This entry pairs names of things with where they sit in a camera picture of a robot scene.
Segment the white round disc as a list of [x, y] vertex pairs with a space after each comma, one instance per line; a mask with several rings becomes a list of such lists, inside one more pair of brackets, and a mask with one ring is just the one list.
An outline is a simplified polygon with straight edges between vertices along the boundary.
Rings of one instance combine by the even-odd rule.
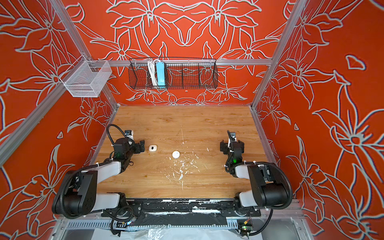
[[181, 153], [179, 151], [172, 152], [172, 157], [174, 159], [178, 159], [181, 156]]

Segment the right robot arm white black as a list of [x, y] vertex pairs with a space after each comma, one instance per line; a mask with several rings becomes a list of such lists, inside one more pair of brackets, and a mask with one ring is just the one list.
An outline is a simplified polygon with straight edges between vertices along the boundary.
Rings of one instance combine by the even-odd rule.
[[235, 195], [235, 208], [282, 210], [289, 207], [293, 189], [286, 174], [273, 163], [243, 160], [245, 143], [237, 139], [235, 132], [227, 131], [227, 134], [228, 141], [220, 142], [220, 151], [228, 157], [225, 171], [235, 178], [249, 180], [251, 184], [249, 191]]

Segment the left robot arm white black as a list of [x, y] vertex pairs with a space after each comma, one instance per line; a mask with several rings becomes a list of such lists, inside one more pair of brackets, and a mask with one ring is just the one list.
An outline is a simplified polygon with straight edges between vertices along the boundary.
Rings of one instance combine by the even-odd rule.
[[76, 219], [93, 212], [104, 212], [117, 220], [118, 216], [131, 210], [124, 193], [101, 194], [97, 187], [101, 182], [122, 174], [132, 166], [132, 157], [145, 152], [145, 141], [136, 142], [133, 131], [123, 131], [114, 124], [107, 125], [106, 133], [113, 151], [102, 163], [65, 174], [52, 204], [53, 214]]

